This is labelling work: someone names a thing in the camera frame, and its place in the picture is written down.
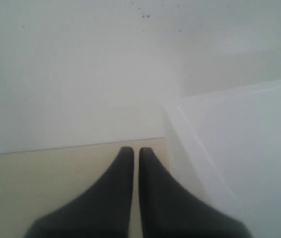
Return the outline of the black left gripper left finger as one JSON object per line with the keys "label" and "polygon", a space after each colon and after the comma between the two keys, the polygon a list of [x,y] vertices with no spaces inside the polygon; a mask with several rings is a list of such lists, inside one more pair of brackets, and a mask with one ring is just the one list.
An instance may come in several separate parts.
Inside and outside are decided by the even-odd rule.
{"label": "black left gripper left finger", "polygon": [[122,147],[83,194],[36,220],[27,238],[127,238],[134,186],[134,150]]}

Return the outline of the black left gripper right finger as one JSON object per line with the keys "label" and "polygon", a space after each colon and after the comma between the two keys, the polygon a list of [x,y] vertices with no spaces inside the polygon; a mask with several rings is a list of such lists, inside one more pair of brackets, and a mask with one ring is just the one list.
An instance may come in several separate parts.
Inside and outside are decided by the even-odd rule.
{"label": "black left gripper right finger", "polygon": [[246,226],[205,204],[162,165],[152,148],[139,152],[139,205],[145,238],[250,238]]}

